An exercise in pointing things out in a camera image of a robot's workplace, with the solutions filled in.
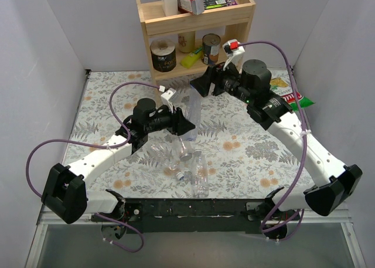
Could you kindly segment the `clear bottle with blue cap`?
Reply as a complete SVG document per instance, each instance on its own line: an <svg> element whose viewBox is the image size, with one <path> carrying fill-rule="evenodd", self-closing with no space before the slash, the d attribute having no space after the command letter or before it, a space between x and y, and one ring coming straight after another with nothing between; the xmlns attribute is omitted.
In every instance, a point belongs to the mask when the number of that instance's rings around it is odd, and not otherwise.
<svg viewBox="0 0 375 268"><path fill-rule="evenodd" d="M202 110L202 96L192 86L189 94L189 102L185 118L195 125L195 128L186 133L183 138L186 141L195 141L199 132Z"/></svg>

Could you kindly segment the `clear bottle with white cap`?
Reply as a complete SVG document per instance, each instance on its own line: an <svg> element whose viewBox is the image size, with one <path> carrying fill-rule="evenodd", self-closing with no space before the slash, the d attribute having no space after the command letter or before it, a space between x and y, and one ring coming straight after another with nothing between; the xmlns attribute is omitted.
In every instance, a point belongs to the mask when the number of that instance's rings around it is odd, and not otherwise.
<svg viewBox="0 0 375 268"><path fill-rule="evenodd" d="M202 150L195 149L191 162L191 185L195 198L207 198L209 196L208 168Z"/></svg>

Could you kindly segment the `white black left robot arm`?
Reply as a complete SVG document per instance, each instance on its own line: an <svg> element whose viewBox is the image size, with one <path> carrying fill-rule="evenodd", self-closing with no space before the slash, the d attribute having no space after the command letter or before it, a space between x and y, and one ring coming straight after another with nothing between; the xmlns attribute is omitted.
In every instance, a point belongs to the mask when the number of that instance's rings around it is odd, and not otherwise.
<svg viewBox="0 0 375 268"><path fill-rule="evenodd" d="M125 213L124 198L110 189L91 192L90 184L118 161L137 152L148 141L150 133L168 130L180 136L195 129L181 108L167 105L157 108L149 98L137 102L124 124L99 150L67 166L56 164L51 168L42 203L67 224L85 213L103 213L110 220L120 220Z"/></svg>

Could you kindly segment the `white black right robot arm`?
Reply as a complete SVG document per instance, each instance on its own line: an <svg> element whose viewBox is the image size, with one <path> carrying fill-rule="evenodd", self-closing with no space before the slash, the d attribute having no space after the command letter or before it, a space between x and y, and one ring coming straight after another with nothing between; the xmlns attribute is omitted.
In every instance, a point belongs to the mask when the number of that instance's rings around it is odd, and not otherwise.
<svg viewBox="0 0 375 268"><path fill-rule="evenodd" d="M356 188L362 171L348 166L333 156L308 130L302 129L297 114L279 95L271 91L271 72L260 60L248 60L242 71L232 63L209 66L205 73L192 80L191 86L206 97L210 86L213 95L224 92L247 105L250 117L276 137L295 156L313 180L313 185L272 191L256 209L260 216L281 218L288 210L311 209L328 216Z"/></svg>

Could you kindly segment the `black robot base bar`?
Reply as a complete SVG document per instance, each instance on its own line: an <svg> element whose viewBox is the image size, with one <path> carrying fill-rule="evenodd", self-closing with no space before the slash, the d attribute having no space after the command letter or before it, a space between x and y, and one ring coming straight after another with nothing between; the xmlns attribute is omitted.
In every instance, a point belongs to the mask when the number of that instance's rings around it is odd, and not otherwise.
<svg viewBox="0 0 375 268"><path fill-rule="evenodd" d="M245 232L260 233L262 220L274 207L265 199L122 199L114 213L92 216L93 222L115 219L141 233Z"/></svg>

